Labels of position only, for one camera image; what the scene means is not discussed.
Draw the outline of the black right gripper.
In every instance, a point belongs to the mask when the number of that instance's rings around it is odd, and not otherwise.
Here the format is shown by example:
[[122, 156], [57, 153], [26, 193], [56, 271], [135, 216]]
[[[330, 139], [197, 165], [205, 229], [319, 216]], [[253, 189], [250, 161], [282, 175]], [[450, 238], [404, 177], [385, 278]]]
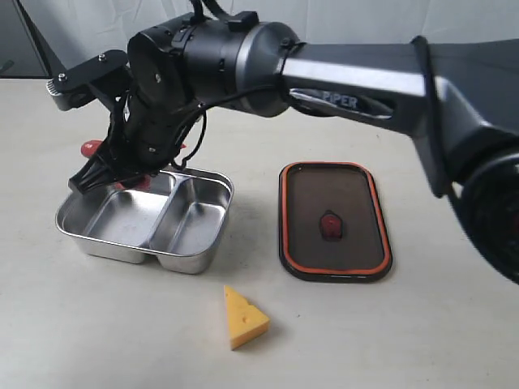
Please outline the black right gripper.
[[99, 187], [153, 176], [174, 161], [203, 114], [185, 65], [127, 66], [131, 86], [110, 110], [105, 139], [69, 180], [82, 195]]

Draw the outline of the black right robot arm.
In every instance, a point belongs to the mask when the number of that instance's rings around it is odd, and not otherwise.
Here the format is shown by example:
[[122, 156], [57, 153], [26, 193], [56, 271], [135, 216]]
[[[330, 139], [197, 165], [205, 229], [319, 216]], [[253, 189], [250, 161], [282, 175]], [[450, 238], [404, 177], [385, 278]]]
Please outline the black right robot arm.
[[69, 181], [79, 194], [174, 162], [214, 107], [295, 109], [412, 139], [434, 196], [501, 275], [518, 279], [518, 42], [308, 44], [253, 11], [188, 13], [135, 34], [108, 134]]

